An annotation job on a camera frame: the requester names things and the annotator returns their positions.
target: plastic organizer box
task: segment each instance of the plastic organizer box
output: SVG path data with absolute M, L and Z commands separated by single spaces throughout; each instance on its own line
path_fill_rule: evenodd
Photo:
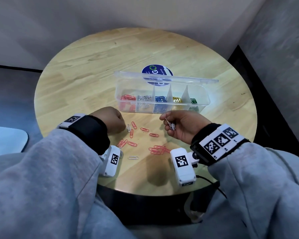
M 201 112 L 210 104 L 203 84 L 218 80 L 116 71 L 115 98 L 121 112 Z

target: fist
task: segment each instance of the fist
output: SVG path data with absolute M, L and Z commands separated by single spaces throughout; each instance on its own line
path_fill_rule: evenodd
M 126 127 L 122 114 L 114 107 L 103 107 L 90 115 L 104 122 L 107 127 L 107 133 L 120 133 Z

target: white wall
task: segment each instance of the white wall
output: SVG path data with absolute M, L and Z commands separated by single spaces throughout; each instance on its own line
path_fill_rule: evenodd
M 86 35 L 151 27 L 228 58 L 265 0 L 0 0 L 0 65 L 43 69 Z

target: hand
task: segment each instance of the hand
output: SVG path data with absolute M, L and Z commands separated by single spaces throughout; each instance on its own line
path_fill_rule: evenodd
M 175 130 L 171 130 L 167 120 L 175 124 Z M 194 111 L 169 111 L 159 117 L 164 120 L 165 130 L 171 137 L 184 143 L 191 144 L 193 137 L 211 121 Z
M 114 107 L 103 107 L 90 114 L 102 120 L 107 127 L 107 133 L 120 133 L 125 129 L 122 114 Z

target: white chair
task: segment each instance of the white chair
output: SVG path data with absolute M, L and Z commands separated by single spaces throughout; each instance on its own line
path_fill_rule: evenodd
M 23 130 L 0 127 L 0 155 L 22 152 L 28 139 Z

